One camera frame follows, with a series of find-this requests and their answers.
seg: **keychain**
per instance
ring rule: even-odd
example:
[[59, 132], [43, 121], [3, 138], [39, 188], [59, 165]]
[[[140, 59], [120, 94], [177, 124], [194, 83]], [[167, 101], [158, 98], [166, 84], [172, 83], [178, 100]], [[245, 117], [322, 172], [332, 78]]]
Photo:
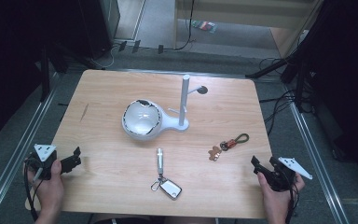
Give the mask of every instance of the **keychain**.
[[228, 141], [223, 141], [220, 143], [220, 148], [212, 147], [212, 150], [208, 151], [208, 153], [210, 154], [209, 160], [217, 161], [217, 159], [219, 159], [222, 151], [228, 151], [232, 147], [235, 147], [237, 144], [245, 143], [247, 141], [249, 141], [249, 134], [247, 134], [247, 133], [240, 134], [236, 139], [230, 139]]
[[153, 191], [161, 188], [171, 199], [176, 200], [179, 194], [182, 192], [182, 189], [173, 183], [168, 178], [165, 178], [162, 169], [163, 161], [162, 161], [162, 149], [157, 149], [157, 170], [158, 170], [158, 178], [155, 182], [150, 186]]

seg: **human hand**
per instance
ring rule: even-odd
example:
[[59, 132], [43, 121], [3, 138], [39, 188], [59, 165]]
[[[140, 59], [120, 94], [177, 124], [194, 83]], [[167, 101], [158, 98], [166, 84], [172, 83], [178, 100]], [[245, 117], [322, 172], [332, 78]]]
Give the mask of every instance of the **human hand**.
[[[261, 172], [257, 173], [257, 177], [263, 193], [263, 204], [268, 223], [284, 224], [289, 209], [289, 202], [291, 200], [290, 190], [282, 192], [274, 191], [271, 189], [267, 179]], [[301, 191], [305, 187], [304, 180], [298, 173], [296, 173], [294, 185], [296, 186], [293, 186], [293, 193]]]
[[43, 181], [37, 179], [34, 183], [34, 171], [28, 171], [28, 182], [33, 183], [33, 188], [36, 190], [36, 195], [41, 205], [39, 218], [36, 223], [57, 223], [62, 209], [64, 194], [61, 169], [61, 162], [56, 160], [51, 165], [51, 179]]

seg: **car key fob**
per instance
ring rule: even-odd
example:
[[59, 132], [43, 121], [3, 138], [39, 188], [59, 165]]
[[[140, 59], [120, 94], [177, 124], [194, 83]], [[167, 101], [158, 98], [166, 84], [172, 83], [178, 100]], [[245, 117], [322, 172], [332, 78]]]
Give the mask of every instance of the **car key fob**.
[[169, 179], [162, 180], [159, 186], [173, 200], [176, 200], [182, 192], [182, 189]]

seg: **wooden table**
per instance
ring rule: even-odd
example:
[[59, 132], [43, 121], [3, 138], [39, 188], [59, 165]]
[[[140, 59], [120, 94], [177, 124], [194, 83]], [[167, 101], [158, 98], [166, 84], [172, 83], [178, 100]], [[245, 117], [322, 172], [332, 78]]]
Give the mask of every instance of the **wooden table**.
[[[178, 108], [182, 76], [86, 71], [80, 79], [53, 144], [60, 158], [81, 149], [82, 164], [63, 175], [63, 211], [189, 217], [265, 217], [254, 167], [269, 163], [271, 150], [251, 80], [191, 77], [184, 133], [165, 131], [140, 142], [123, 130], [121, 118], [134, 100], [147, 99], [166, 112]], [[210, 161], [208, 150], [248, 133], [250, 140]], [[152, 191], [158, 177], [158, 147], [164, 175], [183, 191], [176, 201]]]

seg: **brown leather keychain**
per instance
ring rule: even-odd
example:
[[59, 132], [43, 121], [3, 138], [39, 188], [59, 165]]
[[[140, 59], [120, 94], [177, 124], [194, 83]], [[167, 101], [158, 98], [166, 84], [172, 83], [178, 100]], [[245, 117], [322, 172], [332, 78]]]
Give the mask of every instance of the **brown leather keychain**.
[[209, 160], [217, 161], [217, 159], [219, 159], [222, 151], [228, 151], [229, 149], [235, 147], [237, 144], [245, 143], [247, 141], [249, 141], [249, 134], [247, 134], [247, 133], [240, 134], [236, 139], [230, 139], [228, 141], [223, 141], [220, 143], [220, 148], [212, 147], [212, 150], [208, 151], [208, 153], [210, 154]]

